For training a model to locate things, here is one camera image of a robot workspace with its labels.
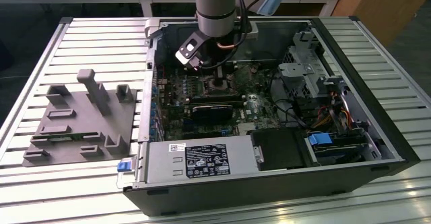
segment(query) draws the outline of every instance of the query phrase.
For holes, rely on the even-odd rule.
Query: floor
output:
[[[49,8],[46,12],[46,8],[40,5],[0,5],[0,42],[14,59],[12,66],[0,71],[0,125],[8,116],[60,18],[141,16],[138,5],[130,4],[50,5]],[[154,16],[172,15],[169,12],[172,6],[160,5],[153,9]],[[192,15],[194,7],[188,5],[185,9]],[[416,17],[388,47],[389,53],[428,94],[431,94],[429,25],[431,0],[426,0]]]

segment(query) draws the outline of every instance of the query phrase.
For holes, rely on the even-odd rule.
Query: green circuit board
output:
[[[242,64],[226,75],[228,87],[220,90],[209,84],[212,76],[172,73],[160,87],[165,140],[242,135],[240,129],[244,123],[252,123],[256,129],[278,127],[278,117],[265,94],[266,74],[268,70],[257,70],[252,64]],[[222,96],[240,99],[232,104],[232,118],[216,124],[196,124],[190,119],[190,110],[194,106],[208,104],[189,105],[188,102]],[[229,105],[222,101],[212,103],[217,104]]]

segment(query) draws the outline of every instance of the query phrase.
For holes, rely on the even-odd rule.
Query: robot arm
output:
[[[237,47],[237,44],[233,45],[230,35],[236,19],[234,6],[241,6],[242,4],[244,10],[269,16],[273,14],[280,2],[281,0],[196,0],[198,31],[189,36],[174,54],[181,64],[194,70],[201,67],[202,57],[198,51],[201,51],[200,49],[204,45],[206,48],[204,50],[205,56],[212,59],[213,63],[220,61],[220,57],[213,57],[213,55],[224,54],[222,51],[217,51],[217,46],[214,45],[218,45],[220,50],[232,49],[230,53],[225,55],[225,59],[232,57]],[[222,48],[220,41],[229,41],[232,45]],[[216,68],[217,65],[220,63],[206,67],[206,69]]]
[[[249,7],[253,0],[244,0]],[[248,10],[257,14],[270,16],[281,0],[258,0]],[[196,0],[196,16],[198,29],[208,37],[222,37],[233,29],[236,18],[234,5],[240,6],[238,0]]]

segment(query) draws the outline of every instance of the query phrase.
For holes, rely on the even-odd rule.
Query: white table leg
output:
[[[152,17],[153,11],[150,9],[152,0],[140,0],[140,7],[144,17]]]
[[[336,6],[337,0],[326,0],[326,3],[324,4],[320,15],[318,16],[330,16],[334,6]]]

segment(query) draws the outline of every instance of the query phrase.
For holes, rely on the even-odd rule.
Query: motherboard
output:
[[[161,71],[165,140],[238,136],[249,130],[280,127],[266,94],[268,73],[254,63],[236,65],[218,81],[202,72]]]

